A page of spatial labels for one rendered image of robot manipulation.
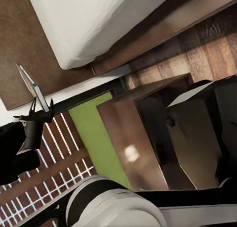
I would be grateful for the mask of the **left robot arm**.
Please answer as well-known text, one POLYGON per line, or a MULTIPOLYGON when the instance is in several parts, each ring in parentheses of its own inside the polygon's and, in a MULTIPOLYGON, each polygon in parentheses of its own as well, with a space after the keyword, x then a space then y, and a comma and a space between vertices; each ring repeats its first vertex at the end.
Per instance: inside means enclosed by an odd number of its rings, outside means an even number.
POLYGON ((51 123, 54 115, 53 100, 50 102, 50 109, 48 118, 39 117, 35 115, 37 97, 34 97, 29 115, 30 116, 13 116, 12 121, 21 121, 25 127, 26 139, 23 143, 23 151, 16 154, 14 160, 10 164, 9 168, 5 172, 3 178, 0 181, 0 186, 8 185, 19 179, 18 175, 24 171, 30 171, 40 166, 40 159, 35 149, 40 149, 40 142, 43 131, 44 123, 51 123))

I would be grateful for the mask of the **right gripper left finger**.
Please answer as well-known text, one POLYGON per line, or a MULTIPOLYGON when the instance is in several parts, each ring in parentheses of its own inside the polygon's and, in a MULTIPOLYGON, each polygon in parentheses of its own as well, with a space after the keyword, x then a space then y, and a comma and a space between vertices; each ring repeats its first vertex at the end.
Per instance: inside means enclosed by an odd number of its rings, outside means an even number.
POLYGON ((21 121, 0 127, 0 181, 26 139, 21 121))

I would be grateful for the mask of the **hardback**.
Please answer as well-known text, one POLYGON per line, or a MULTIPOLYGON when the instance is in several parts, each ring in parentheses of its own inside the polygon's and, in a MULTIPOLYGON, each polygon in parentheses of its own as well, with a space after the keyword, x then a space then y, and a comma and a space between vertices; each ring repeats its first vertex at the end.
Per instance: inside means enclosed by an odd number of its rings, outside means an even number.
POLYGON ((40 86, 37 84, 37 82, 34 80, 34 78, 30 75, 30 73, 27 71, 27 69, 22 65, 22 63, 16 64, 18 70, 20 71, 22 78, 24 79, 26 86, 32 93, 34 97, 37 97, 37 102, 39 103, 40 107, 44 112, 48 112, 50 107, 46 103, 46 100, 43 96, 43 93, 40 89, 40 86))

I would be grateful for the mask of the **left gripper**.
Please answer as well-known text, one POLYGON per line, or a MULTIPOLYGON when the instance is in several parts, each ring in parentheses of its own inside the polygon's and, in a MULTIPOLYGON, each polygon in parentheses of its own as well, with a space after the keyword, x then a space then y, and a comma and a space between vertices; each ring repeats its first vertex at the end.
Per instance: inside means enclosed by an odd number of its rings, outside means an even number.
POLYGON ((27 121, 26 126, 25 126, 26 137, 41 139, 43 124, 51 123, 52 119, 55 117, 54 104, 53 104, 53 100, 51 100, 48 118, 46 117, 42 118, 42 117, 39 117, 38 115, 35 115, 36 100, 37 100, 37 97, 34 97, 34 100, 32 102, 30 112, 29 112, 30 116, 20 115, 19 117, 21 120, 27 121))

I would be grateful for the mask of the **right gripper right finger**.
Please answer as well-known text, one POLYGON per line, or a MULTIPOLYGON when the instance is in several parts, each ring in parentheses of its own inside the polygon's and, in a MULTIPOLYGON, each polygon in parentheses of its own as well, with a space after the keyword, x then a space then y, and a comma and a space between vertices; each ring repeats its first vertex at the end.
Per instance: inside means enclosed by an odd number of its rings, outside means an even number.
POLYGON ((226 121, 221 138, 237 161, 237 123, 226 121))

